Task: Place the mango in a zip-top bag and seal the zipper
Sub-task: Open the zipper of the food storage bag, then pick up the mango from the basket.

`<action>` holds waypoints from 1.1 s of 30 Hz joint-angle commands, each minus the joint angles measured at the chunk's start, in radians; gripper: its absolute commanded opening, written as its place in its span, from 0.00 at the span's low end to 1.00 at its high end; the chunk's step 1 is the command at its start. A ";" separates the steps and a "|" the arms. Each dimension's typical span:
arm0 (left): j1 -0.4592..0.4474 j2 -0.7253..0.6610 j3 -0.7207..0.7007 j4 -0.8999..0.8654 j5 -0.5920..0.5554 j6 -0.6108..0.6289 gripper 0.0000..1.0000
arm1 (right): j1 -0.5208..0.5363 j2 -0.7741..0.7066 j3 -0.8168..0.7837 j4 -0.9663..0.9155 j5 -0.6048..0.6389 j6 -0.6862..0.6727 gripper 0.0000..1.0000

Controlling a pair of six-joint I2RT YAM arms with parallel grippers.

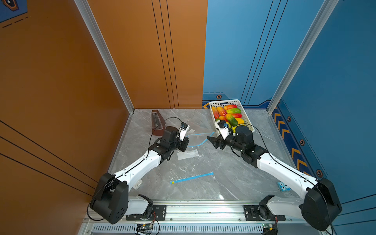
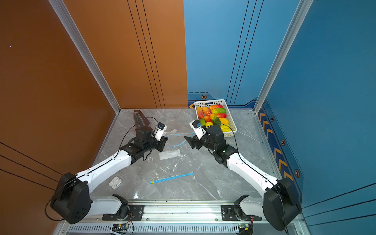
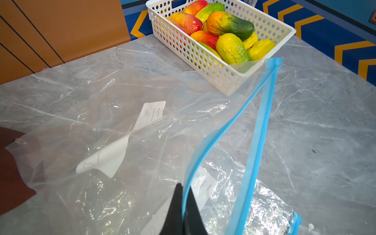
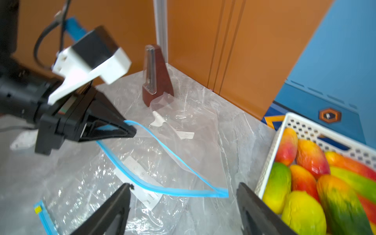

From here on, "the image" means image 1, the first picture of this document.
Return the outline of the clear zip-top bag blue zipper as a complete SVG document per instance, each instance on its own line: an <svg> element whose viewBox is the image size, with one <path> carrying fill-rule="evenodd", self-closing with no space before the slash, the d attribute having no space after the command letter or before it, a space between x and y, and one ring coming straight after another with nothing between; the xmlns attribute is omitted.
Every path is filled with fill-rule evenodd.
<svg viewBox="0 0 376 235"><path fill-rule="evenodd" d="M206 122L193 119L185 119L184 122L190 126L186 133L189 144L185 152L178 150L177 158L179 161L200 157L199 148L208 141L207 136L214 135L214 128Z"/></svg>

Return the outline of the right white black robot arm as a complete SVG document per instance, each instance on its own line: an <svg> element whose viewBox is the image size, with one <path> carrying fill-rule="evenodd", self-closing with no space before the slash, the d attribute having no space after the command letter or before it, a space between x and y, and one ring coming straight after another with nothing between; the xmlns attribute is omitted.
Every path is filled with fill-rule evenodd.
<svg viewBox="0 0 376 235"><path fill-rule="evenodd" d="M232 131L226 123L220 122L217 129L220 132L218 137L207 137L214 148L229 147L246 163L285 183L300 197L266 196L258 204L260 219L277 222L278 216L295 217L304 219L318 231L334 234L333 221L342 212L342 206L330 180L316 179L285 164L273 156L266 146L255 144L253 132L246 125L238 125Z"/></svg>

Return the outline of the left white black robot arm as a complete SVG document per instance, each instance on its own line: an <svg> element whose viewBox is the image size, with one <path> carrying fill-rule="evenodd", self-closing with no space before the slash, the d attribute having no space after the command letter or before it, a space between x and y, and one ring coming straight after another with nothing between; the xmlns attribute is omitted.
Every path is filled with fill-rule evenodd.
<svg viewBox="0 0 376 235"><path fill-rule="evenodd" d="M141 194L129 196L129 192L146 174L169 160L174 151L187 149L189 128L184 122L179 128L168 126L163 136L130 166L114 174L102 175L89 207L110 224L133 214L149 219L153 213L153 201Z"/></svg>

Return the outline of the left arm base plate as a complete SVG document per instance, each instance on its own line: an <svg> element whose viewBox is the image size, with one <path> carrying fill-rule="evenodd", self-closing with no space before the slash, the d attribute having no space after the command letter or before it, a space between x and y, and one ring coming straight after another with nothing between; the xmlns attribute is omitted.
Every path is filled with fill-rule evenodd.
<svg viewBox="0 0 376 235"><path fill-rule="evenodd" d="M157 204L148 207L142 214L131 214L126 216L127 221L164 221L167 205Z"/></svg>

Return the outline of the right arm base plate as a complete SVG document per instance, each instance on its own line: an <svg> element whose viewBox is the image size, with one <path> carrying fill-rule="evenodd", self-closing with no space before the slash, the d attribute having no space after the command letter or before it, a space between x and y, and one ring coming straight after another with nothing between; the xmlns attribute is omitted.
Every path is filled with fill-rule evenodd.
<svg viewBox="0 0 376 235"><path fill-rule="evenodd" d="M260 205L245 205L243 207L246 221L286 221L284 215L273 215L269 209Z"/></svg>

